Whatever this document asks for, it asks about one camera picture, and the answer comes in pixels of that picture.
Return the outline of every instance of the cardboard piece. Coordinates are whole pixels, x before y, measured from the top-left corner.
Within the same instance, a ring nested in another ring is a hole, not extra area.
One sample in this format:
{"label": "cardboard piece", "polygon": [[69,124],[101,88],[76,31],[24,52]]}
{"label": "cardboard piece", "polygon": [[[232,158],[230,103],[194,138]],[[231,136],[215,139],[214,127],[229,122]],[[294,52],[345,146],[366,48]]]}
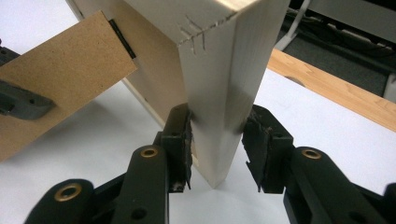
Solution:
{"label": "cardboard piece", "polygon": [[82,108],[136,67],[102,12],[0,67],[0,79],[50,98],[44,117],[0,116],[0,161]]}

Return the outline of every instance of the white table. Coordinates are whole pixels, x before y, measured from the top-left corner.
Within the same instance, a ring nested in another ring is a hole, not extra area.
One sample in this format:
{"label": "white table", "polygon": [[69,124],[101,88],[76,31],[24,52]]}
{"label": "white table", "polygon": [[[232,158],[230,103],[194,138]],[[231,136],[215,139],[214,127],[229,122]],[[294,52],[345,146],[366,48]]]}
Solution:
{"label": "white table", "polygon": [[[63,1],[2,4],[8,5],[0,15],[3,46],[18,53],[76,22]],[[351,181],[377,193],[396,182],[395,132],[271,71],[256,104],[273,112],[294,136],[295,146],[325,151]],[[0,223],[22,223],[49,188],[68,178],[85,178],[97,187],[122,174],[133,150],[150,144],[159,130],[127,88],[116,84],[0,163]],[[257,193],[246,160],[240,145],[218,189],[192,169],[192,190],[170,195],[171,223],[289,223],[283,196]]]}

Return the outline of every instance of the wooden board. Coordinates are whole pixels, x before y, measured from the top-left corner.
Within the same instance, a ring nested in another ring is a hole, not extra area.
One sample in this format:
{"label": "wooden board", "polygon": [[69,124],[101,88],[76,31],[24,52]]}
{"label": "wooden board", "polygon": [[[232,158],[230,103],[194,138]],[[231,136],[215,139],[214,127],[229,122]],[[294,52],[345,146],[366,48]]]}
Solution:
{"label": "wooden board", "polygon": [[160,123],[188,101],[198,170],[212,187],[221,183],[289,1],[68,2],[78,17],[102,9],[116,21],[140,70],[124,81]]}
{"label": "wooden board", "polygon": [[396,132],[396,104],[274,49],[268,68]]}
{"label": "wooden board", "polygon": [[101,12],[0,67],[0,79],[56,104],[36,120],[0,116],[0,161],[134,70],[132,59]]}

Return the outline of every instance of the wooden box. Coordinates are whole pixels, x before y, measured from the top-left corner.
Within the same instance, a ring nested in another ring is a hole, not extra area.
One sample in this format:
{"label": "wooden box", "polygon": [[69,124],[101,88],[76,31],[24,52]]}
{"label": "wooden box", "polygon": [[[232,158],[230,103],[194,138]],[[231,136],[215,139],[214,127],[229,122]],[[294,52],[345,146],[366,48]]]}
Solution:
{"label": "wooden box", "polygon": [[67,0],[79,19],[113,19],[136,54],[123,81],[164,125],[188,102],[195,165],[228,174],[289,0]]}

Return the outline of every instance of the black machine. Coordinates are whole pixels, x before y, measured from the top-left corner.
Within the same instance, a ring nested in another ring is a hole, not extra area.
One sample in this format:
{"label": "black machine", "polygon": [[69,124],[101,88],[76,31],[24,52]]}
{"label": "black machine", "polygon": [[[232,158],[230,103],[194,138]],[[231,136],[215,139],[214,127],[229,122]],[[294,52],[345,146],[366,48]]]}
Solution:
{"label": "black machine", "polygon": [[[124,175],[97,189],[83,179],[59,183],[26,223],[168,223],[168,194],[190,187],[190,120],[186,104],[174,107],[154,143],[134,152]],[[242,142],[258,190],[284,193],[290,223],[396,223],[396,184],[380,196],[350,183],[325,153],[295,148],[265,108],[253,106]]]}

